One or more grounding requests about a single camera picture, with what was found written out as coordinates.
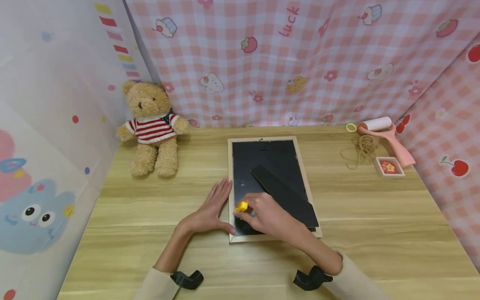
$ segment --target wooden frame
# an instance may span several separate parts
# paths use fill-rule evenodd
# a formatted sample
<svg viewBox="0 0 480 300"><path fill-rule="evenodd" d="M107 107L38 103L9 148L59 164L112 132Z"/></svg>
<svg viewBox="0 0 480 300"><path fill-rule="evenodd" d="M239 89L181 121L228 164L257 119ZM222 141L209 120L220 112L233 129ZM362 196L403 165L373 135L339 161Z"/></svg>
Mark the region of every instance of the wooden frame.
<svg viewBox="0 0 480 300"><path fill-rule="evenodd" d="M386 173L382 168L382 162L388 162L393 165L396 172L395 173ZM395 157L387 157L387 156L378 156L375 158L375 168L377 169L377 173L380 177L387 177L387 178L400 178L405 177L405 173L400 166L400 163Z"/></svg>
<svg viewBox="0 0 480 300"><path fill-rule="evenodd" d="M313 211L315 212L315 216L317 217L318 221L318 214L315 210L315 205L313 203L313 196L312 192L310 191L310 185L308 184L307 174L305 172L305 167L303 165L303 161L300 155L300 149L297 142L296 136L276 136L276 137L256 137L256 138L240 138L240 139L228 139L228 178L235 182L233 178L233 150L232 144L233 143L241 143L241 142L263 142L263 141L293 141L293 145L295 146L295 153L297 155L297 160L300 167L301 176L303 179L303 184L305 186L305 192L307 194L308 202L313 206ZM235 226L235 217L233 215L233 211L235 209L235 193L234 193L235 185L232 186L232 190L230 195L228 196L228 222ZM320 225L315 227L315 231L312 232L314 236L317 238L323 237L322 230ZM266 241L266 240L275 240L275 238L267 236L265 234L257 234L257 235L244 235L244 236L234 236L229 234L229 242L230 243L242 243L242 242L251 242L251 241Z"/></svg>

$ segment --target yellow rubber band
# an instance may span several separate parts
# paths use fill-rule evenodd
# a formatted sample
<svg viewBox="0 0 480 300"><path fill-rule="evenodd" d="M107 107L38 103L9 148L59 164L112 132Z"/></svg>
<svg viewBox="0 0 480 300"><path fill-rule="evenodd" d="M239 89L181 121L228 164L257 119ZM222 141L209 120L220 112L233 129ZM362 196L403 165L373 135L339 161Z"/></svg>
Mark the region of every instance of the yellow rubber band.
<svg viewBox="0 0 480 300"><path fill-rule="evenodd" d="M355 132L355 131L357 131L357 125L355 125L353 123L348 123L347 125L345 125L345 129L348 132Z"/></svg>

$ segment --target wooden table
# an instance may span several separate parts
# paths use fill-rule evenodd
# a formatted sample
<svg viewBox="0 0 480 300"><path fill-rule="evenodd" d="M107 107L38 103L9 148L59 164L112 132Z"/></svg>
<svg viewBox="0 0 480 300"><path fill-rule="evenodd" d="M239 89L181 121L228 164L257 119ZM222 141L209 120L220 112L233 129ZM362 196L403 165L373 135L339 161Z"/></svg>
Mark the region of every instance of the wooden table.
<svg viewBox="0 0 480 300"><path fill-rule="evenodd" d="M353 148L343 126L192 129L179 138L180 168L171 180L134 180L135 148L121 146L93 210L59 300L129 300L157 260L175 225L197 209L227 175L227 139L298 139L324 242L345 252L394 299L478 299L480 277L414 168L381 179L373 166L345 167ZM377 155L385 156L382 147ZM220 218L228 221L224 207ZM278 242L228 244L223 232L192 238L180 264L205 276L176 299L333 299L325 289L292 284L312 262Z"/></svg>

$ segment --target teddy bear ear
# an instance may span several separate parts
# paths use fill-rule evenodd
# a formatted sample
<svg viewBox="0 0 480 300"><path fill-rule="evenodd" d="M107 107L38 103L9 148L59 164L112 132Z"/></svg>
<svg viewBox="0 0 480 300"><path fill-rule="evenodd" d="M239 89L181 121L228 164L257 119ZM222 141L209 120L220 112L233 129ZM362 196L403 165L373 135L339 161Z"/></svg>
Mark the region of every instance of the teddy bear ear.
<svg viewBox="0 0 480 300"><path fill-rule="evenodd" d="M132 81L132 80L129 80L129 81L126 81L124 84L123 84L123 93L126 95L128 94L128 92L130 91L130 89L136 84L135 81Z"/></svg>

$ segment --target pink handle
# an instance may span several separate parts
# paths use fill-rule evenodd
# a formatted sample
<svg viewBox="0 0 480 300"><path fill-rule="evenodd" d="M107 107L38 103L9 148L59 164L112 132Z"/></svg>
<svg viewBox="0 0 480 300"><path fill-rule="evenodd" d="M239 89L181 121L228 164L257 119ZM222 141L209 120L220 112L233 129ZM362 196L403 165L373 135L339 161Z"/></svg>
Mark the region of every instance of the pink handle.
<svg viewBox="0 0 480 300"><path fill-rule="evenodd" d="M398 163L402 168L415 164L415 159L413 158L412 154L410 154L410 152L402 144L400 144L395 136L392 137L391 135L384 135L383 137L391 144Z"/></svg>

